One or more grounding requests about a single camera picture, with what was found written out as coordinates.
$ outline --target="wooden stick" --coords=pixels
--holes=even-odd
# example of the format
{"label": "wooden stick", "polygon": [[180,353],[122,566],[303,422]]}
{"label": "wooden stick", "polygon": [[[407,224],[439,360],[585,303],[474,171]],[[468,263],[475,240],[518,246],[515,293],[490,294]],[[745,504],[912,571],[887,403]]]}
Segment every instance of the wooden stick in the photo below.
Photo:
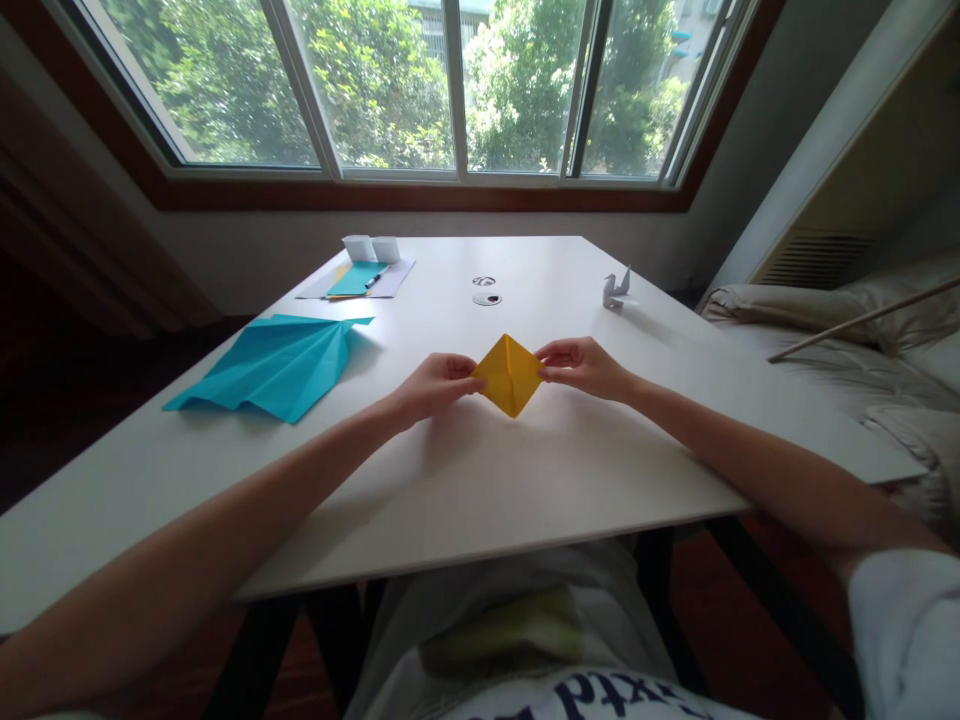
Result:
{"label": "wooden stick", "polygon": [[883,317],[884,315],[888,315],[889,313],[892,313],[894,310],[900,310],[901,308],[905,308],[909,305],[913,305],[914,303],[918,303],[921,300],[926,300],[927,298],[933,297],[934,295],[939,295],[945,290],[954,288],[957,285],[960,285],[960,277],[955,277],[953,278],[953,280],[947,280],[946,282],[940,283],[936,287],[932,287],[929,290],[924,290],[923,292],[919,292],[916,295],[911,295],[908,298],[904,298],[899,302],[893,303],[893,305],[887,305],[887,307],[880,308],[879,310],[873,310],[871,312],[866,313],[865,315],[861,315],[858,318],[854,318],[853,320],[848,320],[847,322],[837,325],[836,327],[832,327],[829,330],[824,330],[819,335],[808,337],[806,340],[798,342],[796,345],[791,345],[786,350],[781,350],[776,355],[771,355],[770,357],[767,358],[767,362],[774,363],[774,362],[778,362],[779,360],[783,360],[785,357],[787,357],[787,355],[793,355],[793,353],[797,352],[797,350],[803,350],[803,348],[805,347],[810,347],[811,345],[814,345],[820,342],[821,340],[826,340],[829,337],[833,337],[838,333],[842,333],[844,330],[849,330],[850,328],[855,327],[857,325],[861,325],[865,322],[876,320],[878,317]]}

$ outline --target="air vent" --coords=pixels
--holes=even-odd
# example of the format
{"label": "air vent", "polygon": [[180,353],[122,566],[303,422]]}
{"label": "air vent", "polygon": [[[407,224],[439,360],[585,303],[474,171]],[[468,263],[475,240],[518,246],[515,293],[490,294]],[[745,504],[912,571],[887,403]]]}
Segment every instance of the air vent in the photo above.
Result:
{"label": "air vent", "polygon": [[863,235],[794,229],[751,282],[832,290],[872,244]]}

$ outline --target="blue paper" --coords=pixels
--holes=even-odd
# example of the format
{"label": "blue paper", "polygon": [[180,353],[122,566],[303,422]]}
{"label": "blue paper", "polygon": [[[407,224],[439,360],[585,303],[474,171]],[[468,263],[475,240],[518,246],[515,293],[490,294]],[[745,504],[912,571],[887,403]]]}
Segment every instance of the blue paper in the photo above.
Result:
{"label": "blue paper", "polygon": [[346,275],[340,278],[330,290],[328,295],[366,295],[367,283],[370,282],[378,272],[383,272],[390,265],[387,263],[354,263],[347,270]]}
{"label": "blue paper", "polygon": [[244,328],[203,380],[163,409],[182,410],[207,402],[236,410],[249,404],[293,424],[340,379],[349,356],[350,328],[369,325],[371,320],[258,318]]}

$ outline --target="origami crane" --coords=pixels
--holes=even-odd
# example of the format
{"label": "origami crane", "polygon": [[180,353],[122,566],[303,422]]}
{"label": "origami crane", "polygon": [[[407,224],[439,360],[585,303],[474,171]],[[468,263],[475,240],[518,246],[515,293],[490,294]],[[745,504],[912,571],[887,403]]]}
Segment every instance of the origami crane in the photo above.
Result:
{"label": "origami crane", "polygon": [[337,384],[350,355],[346,335],[373,318],[324,320],[274,315],[250,323],[206,377],[164,410],[208,402],[227,410],[255,405],[296,423]]}
{"label": "origami crane", "polygon": [[501,337],[487,356],[470,373],[484,378],[486,395],[498,408],[515,418],[523,410],[543,380],[539,371],[543,363],[509,335]]}
{"label": "origami crane", "polygon": [[611,273],[604,278],[603,284],[603,306],[605,308],[623,307],[624,303],[628,305],[637,305],[636,299],[630,296],[630,266],[627,265],[627,272],[623,280],[616,285],[617,276]]}

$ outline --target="green foliage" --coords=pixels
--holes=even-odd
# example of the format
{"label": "green foliage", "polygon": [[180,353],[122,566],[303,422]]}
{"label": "green foliage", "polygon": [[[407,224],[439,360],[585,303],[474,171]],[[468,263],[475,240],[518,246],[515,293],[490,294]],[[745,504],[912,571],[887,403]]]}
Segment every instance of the green foliage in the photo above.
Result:
{"label": "green foliage", "polygon": [[157,92],[201,159],[317,162],[257,0],[168,0],[162,17],[182,57]]}
{"label": "green foliage", "polygon": [[597,84],[584,171],[656,175],[680,114],[686,85],[654,86],[676,28],[669,0],[614,4]]}
{"label": "green foliage", "polygon": [[[199,159],[315,164],[258,0],[102,0]],[[447,75],[407,0],[291,0],[341,161],[453,167]],[[617,0],[585,169],[656,172],[685,86],[653,81],[671,0]],[[464,49],[473,170],[556,172],[584,0],[495,0]]]}
{"label": "green foliage", "polygon": [[103,0],[103,6],[150,83],[161,82],[181,55],[176,36],[163,24],[163,0]]}
{"label": "green foliage", "polygon": [[406,0],[295,0],[346,165],[453,167],[443,65]]}
{"label": "green foliage", "polygon": [[584,0],[496,0],[468,46],[471,170],[556,172]]}

